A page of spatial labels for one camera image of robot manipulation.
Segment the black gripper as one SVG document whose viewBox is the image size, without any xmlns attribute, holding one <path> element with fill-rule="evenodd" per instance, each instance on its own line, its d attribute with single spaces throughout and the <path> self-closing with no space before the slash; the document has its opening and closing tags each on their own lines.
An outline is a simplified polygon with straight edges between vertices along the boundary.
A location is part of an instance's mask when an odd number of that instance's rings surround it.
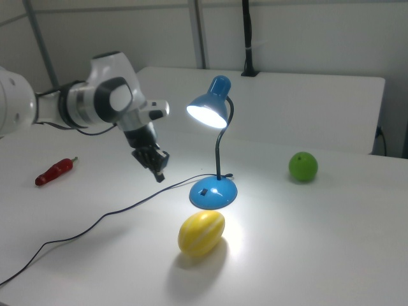
<svg viewBox="0 0 408 306">
<path fill-rule="evenodd" d="M 133 157 L 146 169 L 154 174 L 156 182 L 164 180 L 163 170 L 167 165 L 169 154 L 160 149 L 153 123 L 148 123 L 136 130 L 125 131 L 125 137 L 131 148 Z"/>
</svg>

